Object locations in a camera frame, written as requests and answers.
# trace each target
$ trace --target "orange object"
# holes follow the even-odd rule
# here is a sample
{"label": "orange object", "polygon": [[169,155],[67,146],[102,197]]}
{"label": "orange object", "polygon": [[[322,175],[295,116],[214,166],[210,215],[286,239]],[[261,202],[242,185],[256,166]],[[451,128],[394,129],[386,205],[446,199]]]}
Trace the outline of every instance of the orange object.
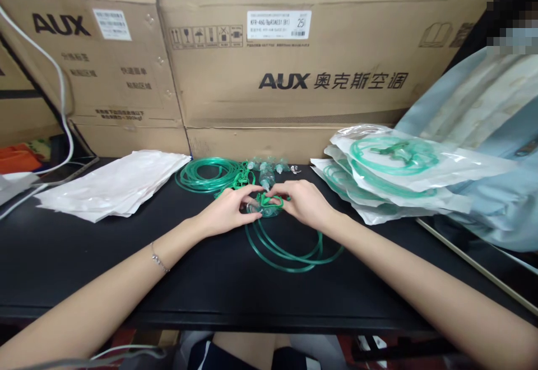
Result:
{"label": "orange object", "polygon": [[34,153],[24,145],[0,149],[0,174],[29,172],[40,167],[41,163]]}

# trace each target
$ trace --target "leg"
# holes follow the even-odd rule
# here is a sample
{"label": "leg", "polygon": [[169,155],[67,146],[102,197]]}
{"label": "leg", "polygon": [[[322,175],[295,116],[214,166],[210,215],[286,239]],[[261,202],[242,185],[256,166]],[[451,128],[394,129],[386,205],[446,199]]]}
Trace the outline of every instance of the leg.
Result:
{"label": "leg", "polygon": [[290,348],[291,341],[288,334],[276,334],[275,350],[280,348]]}
{"label": "leg", "polygon": [[276,339],[275,334],[217,332],[213,343],[258,370],[271,370]]}

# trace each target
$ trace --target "clear plastic packaging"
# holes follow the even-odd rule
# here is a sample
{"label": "clear plastic packaging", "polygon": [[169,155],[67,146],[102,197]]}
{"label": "clear plastic packaging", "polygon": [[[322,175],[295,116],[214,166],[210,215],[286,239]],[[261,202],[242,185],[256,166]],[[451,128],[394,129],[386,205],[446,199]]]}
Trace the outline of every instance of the clear plastic packaging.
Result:
{"label": "clear plastic packaging", "polygon": [[371,207],[377,207],[383,203],[387,203],[383,198],[359,188],[353,179],[351,168],[349,166],[345,168],[347,160],[345,160],[343,165],[340,165],[333,159],[310,159],[310,162],[314,164],[314,167],[312,167],[314,172],[323,178],[330,188],[338,193],[342,199],[358,205]]}
{"label": "clear plastic packaging", "polygon": [[347,160],[347,166],[352,170],[351,175],[359,188],[369,191],[395,205],[402,207],[422,207],[441,213],[445,213],[446,211],[468,213],[471,209],[472,201],[470,198],[455,195],[446,188],[432,188],[423,192],[410,191],[387,183],[370,173],[361,175],[356,171],[357,168],[361,169],[361,166],[357,165],[351,157],[346,156],[336,146],[328,146],[324,152],[333,157],[340,165],[345,164],[345,160]]}
{"label": "clear plastic packaging", "polygon": [[331,143],[358,167],[413,192],[504,174],[510,160],[410,136],[385,126],[360,124],[339,130]]}
{"label": "clear plastic packaging", "polygon": [[348,192],[342,192],[342,188],[336,190],[335,186],[330,180],[327,179],[327,176],[324,174],[323,170],[319,166],[328,166],[329,164],[335,164],[331,159],[312,159],[311,162],[316,165],[312,167],[314,172],[324,179],[327,184],[333,189],[342,200],[351,203],[353,209],[363,218],[365,224],[367,225],[376,225],[383,224],[390,220],[401,219],[404,217],[420,217],[420,216],[432,216],[436,213],[442,211],[428,210],[421,207],[399,207],[390,202],[380,202],[379,204],[372,206],[369,205],[370,200],[362,200],[362,203],[357,203],[355,199],[351,198]]}

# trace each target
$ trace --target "stack of white bags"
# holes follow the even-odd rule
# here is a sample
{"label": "stack of white bags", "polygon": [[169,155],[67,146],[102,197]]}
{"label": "stack of white bags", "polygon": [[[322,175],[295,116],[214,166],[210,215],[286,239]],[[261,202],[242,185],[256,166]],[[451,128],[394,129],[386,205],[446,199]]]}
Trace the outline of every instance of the stack of white bags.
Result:
{"label": "stack of white bags", "polygon": [[37,194],[41,201],[38,207],[93,223],[107,216],[129,217],[190,160],[184,154],[134,151],[81,178]]}
{"label": "stack of white bags", "polygon": [[[325,149],[331,158],[312,159],[312,168],[368,225],[402,217],[469,213],[472,199],[455,195],[448,186],[516,167],[510,160],[372,124],[342,129],[331,143]],[[417,146],[416,150],[409,153],[406,144]],[[387,145],[396,146],[389,150]],[[420,155],[421,150],[429,151]]]}

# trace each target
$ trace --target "white label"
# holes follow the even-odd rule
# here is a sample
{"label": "white label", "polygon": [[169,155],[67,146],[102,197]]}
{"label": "white label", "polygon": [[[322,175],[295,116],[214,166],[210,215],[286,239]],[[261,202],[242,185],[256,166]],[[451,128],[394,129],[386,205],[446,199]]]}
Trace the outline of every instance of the white label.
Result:
{"label": "white label", "polygon": [[247,11],[247,39],[308,39],[312,11]]}
{"label": "white label", "polygon": [[104,39],[132,40],[123,11],[94,8],[94,14]]}

